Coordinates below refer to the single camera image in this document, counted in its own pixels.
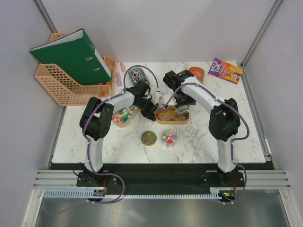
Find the silver metal scoop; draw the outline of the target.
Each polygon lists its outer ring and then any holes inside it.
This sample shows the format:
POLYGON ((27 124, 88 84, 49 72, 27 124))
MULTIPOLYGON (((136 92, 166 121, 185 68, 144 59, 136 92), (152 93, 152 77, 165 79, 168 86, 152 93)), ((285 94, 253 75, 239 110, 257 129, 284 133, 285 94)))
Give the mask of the silver metal scoop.
POLYGON ((181 116, 183 114, 187 114, 189 111, 189 105, 179 106, 175 110, 175 117, 181 116))

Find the tan tray of popsicle candies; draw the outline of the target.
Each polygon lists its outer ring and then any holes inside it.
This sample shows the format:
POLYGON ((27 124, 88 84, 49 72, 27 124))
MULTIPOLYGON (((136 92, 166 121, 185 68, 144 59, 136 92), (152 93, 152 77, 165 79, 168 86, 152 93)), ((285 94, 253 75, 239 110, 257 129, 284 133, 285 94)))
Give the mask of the tan tray of popsicle candies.
POLYGON ((163 125, 183 125, 188 122, 189 118, 189 113, 177 115, 176 108, 173 105, 169 105, 166 109, 156 114, 156 121, 163 125))

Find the beige tray of star candies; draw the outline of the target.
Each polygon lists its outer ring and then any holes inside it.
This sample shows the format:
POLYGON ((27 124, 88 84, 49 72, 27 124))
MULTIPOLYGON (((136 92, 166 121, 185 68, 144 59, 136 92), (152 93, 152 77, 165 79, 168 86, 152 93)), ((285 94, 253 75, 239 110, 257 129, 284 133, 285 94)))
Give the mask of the beige tray of star candies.
POLYGON ((135 105, 124 107, 113 114, 112 122, 118 127, 125 127, 139 112, 135 105))

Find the clear plastic jar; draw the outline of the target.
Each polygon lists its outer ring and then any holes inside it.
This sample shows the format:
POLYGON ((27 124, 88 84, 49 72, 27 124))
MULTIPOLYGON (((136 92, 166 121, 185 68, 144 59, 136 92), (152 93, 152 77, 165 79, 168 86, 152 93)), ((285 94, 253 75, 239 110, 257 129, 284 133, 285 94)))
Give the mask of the clear plastic jar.
POLYGON ((160 140, 164 147, 171 148, 177 142, 177 133, 172 129, 166 129, 162 132, 160 140))

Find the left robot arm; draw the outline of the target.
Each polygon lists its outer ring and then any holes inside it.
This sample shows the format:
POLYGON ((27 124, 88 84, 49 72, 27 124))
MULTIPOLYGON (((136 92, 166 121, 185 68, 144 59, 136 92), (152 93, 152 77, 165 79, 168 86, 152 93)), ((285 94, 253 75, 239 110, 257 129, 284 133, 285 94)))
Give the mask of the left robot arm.
POLYGON ((141 110, 143 117, 155 121, 154 112, 159 104, 153 100, 152 95, 146 95, 149 89, 149 85, 140 81, 136 86, 128 87, 121 93, 104 100, 97 97, 89 99, 80 119, 80 127, 87 141, 85 167, 90 171, 87 180, 93 186, 99 186, 104 181, 104 175, 99 171, 103 167, 102 148, 114 113, 123 107, 134 105, 141 110))

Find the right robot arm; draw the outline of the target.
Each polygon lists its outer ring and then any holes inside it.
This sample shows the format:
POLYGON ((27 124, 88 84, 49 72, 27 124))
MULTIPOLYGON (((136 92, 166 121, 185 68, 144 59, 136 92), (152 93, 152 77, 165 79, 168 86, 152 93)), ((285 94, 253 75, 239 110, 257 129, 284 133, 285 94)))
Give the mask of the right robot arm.
POLYGON ((165 74, 163 82, 173 90, 178 112, 183 107, 199 103, 210 114, 208 128, 217 141, 218 168, 221 170, 217 181, 228 186, 234 180, 232 171, 236 168, 232 161, 231 142, 241 125, 237 102, 233 98, 227 100, 216 96, 188 70, 178 74, 170 71, 165 74))

